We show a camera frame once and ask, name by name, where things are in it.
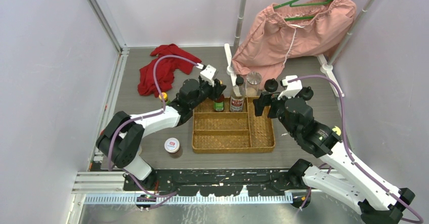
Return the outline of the black cap sesame shaker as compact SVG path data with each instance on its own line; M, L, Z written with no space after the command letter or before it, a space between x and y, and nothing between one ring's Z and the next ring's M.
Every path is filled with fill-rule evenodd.
M274 93L277 91L277 89L278 89L278 82L274 78L268 79L264 84L264 90L269 93Z

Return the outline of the tall soy sauce bottle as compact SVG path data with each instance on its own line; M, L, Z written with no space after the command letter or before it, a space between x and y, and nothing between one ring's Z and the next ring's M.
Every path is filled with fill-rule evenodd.
M235 85L231 89L230 112L242 112L245 98L244 78L236 76Z

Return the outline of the woven bamboo divided tray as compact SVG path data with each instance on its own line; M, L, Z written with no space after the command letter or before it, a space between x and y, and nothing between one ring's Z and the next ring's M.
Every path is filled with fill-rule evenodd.
M230 112L230 98L225 110L216 112L207 99L194 109L192 148L198 154L269 153L276 146L269 107L255 116L253 100L245 98L243 111Z

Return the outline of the yellow cap chili sauce bottle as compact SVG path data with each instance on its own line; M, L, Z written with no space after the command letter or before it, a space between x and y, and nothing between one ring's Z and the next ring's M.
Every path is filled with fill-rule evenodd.
M170 100L169 100L167 93L162 92L158 97L161 101L164 100L166 105L168 105L170 103Z

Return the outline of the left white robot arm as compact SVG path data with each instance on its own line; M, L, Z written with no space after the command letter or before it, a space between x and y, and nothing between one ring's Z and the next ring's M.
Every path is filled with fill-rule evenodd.
M155 176L153 168L138 154L142 138L184 124L199 104L218 99L225 89L218 79L213 85L202 78L187 79L165 109L133 116L123 111L115 113L95 145L115 166L132 174L141 189L149 190L155 185Z

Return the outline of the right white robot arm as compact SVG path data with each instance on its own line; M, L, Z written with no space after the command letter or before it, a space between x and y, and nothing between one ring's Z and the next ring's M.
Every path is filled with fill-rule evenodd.
M372 171L355 156L333 127L314 119L306 98L278 97L263 92L253 100L254 113L277 118L289 135L307 153L340 173L334 177L312 163L299 159L287 172L286 179L295 188L318 189L354 209L364 223L399 223L406 205L414 199L408 188L397 188Z

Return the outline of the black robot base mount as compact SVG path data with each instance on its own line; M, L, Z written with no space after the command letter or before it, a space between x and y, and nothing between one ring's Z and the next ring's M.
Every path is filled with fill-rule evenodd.
M292 206L306 208L311 198L303 184L288 180L284 169L155 169L143 181L135 182L127 173L125 191L155 191L158 195L175 192L178 196L236 197L247 190L250 197L281 196L297 189L292 195Z

